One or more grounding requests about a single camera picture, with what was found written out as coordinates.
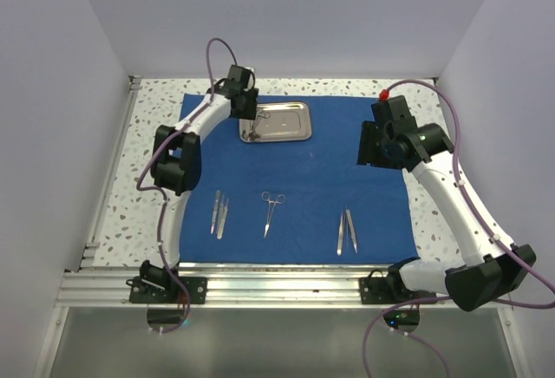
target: speckled tabletop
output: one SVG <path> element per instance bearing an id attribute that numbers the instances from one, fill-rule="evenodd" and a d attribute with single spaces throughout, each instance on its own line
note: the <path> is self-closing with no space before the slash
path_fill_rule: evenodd
<path id="1" fill-rule="evenodd" d="M 257 79 L 261 95 L 342 95 L 377 97 L 392 80 L 372 79 Z M 138 267 L 153 252 L 161 198 L 139 193 L 135 182 L 152 153 L 153 137 L 161 124 L 179 120 L 184 94 L 201 95 L 207 79 L 143 79 L 134 105 L 121 157 L 95 240 L 99 247 L 93 266 Z M 446 128 L 437 96 L 415 85 L 392 91 L 404 94 L 418 125 L 436 122 Z M 414 177 L 403 171 L 416 248 L 423 259 L 463 264 L 459 248 L 434 201 Z"/>

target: surgical scissors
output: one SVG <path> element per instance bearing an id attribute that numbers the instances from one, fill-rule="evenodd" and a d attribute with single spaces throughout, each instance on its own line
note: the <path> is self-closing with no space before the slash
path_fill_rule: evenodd
<path id="1" fill-rule="evenodd" d="M 263 192 L 262 200 L 264 202 L 268 202 L 268 215 L 266 216 L 266 226 L 264 227 L 264 238 L 266 238 L 266 235 L 268 235 L 268 231 L 270 230 L 271 215 L 274 214 L 276 205 L 282 205 L 285 203 L 285 196 L 283 194 L 278 194 L 276 200 L 271 200 L 270 194 L 268 192 Z"/>

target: rectangular tray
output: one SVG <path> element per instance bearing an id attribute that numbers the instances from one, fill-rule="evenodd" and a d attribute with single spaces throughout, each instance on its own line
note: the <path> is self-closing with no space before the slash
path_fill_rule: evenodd
<path id="1" fill-rule="evenodd" d="M 311 135 L 309 106 L 301 101 L 260 103 L 256 120 L 239 120 L 244 142 L 302 141 Z"/>

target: white wall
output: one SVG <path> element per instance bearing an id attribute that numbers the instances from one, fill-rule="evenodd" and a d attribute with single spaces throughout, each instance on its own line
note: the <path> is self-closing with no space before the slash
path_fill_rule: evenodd
<path id="1" fill-rule="evenodd" d="M 0 376 L 31 376 L 128 79 L 88 0 L 0 0 Z"/>
<path id="2" fill-rule="evenodd" d="M 204 77 L 221 36 L 263 76 L 433 77 L 483 0 L 90 1 L 129 74 Z"/>
<path id="3" fill-rule="evenodd" d="M 486 0 L 442 74 L 460 112 L 462 165 L 492 213 L 555 281 L 555 0 Z M 554 296 L 527 278 L 515 295 Z M 555 371 L 555 312 L 517 310 L 536 378 Z"/>

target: blue surface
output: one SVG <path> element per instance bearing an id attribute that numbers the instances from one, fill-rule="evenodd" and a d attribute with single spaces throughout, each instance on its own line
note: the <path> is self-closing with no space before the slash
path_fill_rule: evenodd
<path id="1" fill-rule="evenodd" d="M 187 95 L 181 117 L 202 100 Z M 402 173 L 357 166 L 362 121 L 374 99 L 262 96 L 260 102 L 303 101 L 310 107 L 306 141 L 246 144 L 237 120 L 222 122 L 202 145 L 202 176 L 186 206 L 181 261 L 259 264 L 387 264 L 417 256 Z M 210 234 L 216 190 L 230 198 L 224 237 Z M 260 194 L 285 195 L 268 238 L 268 205 Z M 343 241 L 341 210 L 351 210 L 358 242 Z"/>

